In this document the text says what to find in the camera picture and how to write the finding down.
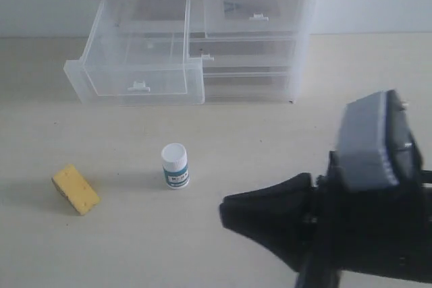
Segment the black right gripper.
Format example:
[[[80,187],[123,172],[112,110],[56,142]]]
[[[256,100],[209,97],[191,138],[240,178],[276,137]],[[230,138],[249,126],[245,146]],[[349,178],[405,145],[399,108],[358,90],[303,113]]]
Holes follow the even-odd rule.
[[[296,287],[339,287],[344,270],[430,285],[431,172],[423,170],[419,154],[412,160],[413,182],[350,193],[330,153],[327,174],[319,178],[314,237],[313,226],[304,222],[310,173],[226,196],[219,205],[221,223],[298,272]]]

